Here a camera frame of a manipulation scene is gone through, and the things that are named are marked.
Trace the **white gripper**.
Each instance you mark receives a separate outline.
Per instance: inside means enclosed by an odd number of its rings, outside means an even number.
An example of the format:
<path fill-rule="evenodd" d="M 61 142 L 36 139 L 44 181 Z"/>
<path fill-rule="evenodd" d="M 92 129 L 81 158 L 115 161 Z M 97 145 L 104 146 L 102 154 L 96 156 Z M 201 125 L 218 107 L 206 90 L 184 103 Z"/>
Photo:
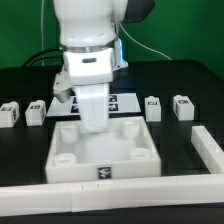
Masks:
<path fill-rule="evenodd" d="M 109 83 L 113 81 L 112 48 L 91 52 L 65 51 L 64 65 L 55 76 L 53 93 L 65 103 L 75 92 L 81 121 L 86 130 L 101 132 L 109 118 Z"/>

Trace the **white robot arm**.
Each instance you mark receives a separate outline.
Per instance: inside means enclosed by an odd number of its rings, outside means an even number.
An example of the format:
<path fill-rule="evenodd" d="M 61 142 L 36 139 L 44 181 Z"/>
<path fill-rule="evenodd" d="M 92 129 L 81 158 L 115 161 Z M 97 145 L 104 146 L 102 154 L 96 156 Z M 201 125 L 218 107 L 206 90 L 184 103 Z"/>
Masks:
<path fill-rule="evenodd" d="M 86 130 L 108 124 L 109 83 L 113 81 L 116 25 L 144 20 L 155 0 L 52 0 L 64 47 L 63 71 L 74 89 Z"/>

